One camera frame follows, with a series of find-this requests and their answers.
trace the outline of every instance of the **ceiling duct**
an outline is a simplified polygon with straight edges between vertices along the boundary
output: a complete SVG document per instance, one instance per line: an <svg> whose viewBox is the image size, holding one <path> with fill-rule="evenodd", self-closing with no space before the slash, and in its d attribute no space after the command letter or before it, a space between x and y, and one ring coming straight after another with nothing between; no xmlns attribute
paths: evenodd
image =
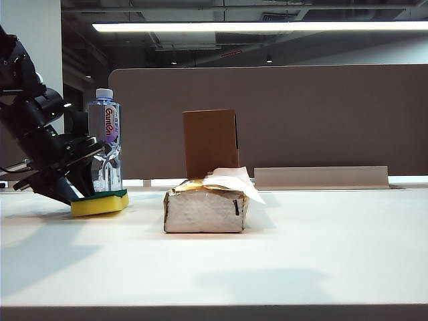
<svg viewBox="0 0 428 321"><path fill-rule="evenodd" d="M261 20L264 22L287 22L293 21L297 17L297 13L263 13Z"/></svg>

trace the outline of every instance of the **water bottle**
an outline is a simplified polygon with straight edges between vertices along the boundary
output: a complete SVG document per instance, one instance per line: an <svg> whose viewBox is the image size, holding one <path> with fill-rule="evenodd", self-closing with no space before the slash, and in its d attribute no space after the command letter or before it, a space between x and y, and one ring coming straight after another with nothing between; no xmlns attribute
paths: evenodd
<svg viewBox="0 0 428 321"><path fill-rule="evenodd" d="M96 101L88 104L88 122L89 135L104 141L104 152L92 161L95 192L121 190L120 105L113 102L112 90L96 90Z"/></svg>

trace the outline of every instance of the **fluorescent light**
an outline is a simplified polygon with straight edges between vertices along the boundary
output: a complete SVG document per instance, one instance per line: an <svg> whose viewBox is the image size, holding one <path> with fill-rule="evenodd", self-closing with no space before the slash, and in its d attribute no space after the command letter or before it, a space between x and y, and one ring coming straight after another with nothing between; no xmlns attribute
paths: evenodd
<svg viewBox="0 0 428 321"><path fill-rule="evenodd" d="M100 32L428 30L428 21L93 23Z"/></svg>

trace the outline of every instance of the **bottle cap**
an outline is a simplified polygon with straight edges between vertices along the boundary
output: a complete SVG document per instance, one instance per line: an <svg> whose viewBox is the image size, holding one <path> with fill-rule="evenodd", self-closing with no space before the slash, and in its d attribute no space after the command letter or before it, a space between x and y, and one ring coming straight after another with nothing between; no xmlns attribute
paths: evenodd
<svg viewBox="0 0 428 321"><path fill-rule="evenodd" d="M96 97L97 98L113 99L113 90L105 89L105 88L98 88L96 90Z"/></svg>

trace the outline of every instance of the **yellow sponge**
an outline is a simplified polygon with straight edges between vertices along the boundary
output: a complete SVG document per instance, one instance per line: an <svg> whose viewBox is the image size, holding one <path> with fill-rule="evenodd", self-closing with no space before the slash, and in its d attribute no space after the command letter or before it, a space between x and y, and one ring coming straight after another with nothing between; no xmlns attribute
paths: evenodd
<svg viewBox="0 0 428 321"><path fill-rule="evenodd" d="M128 191L97 192L94 196L72 201L72 215L85 216L121 211L129 204Z"/></svg>

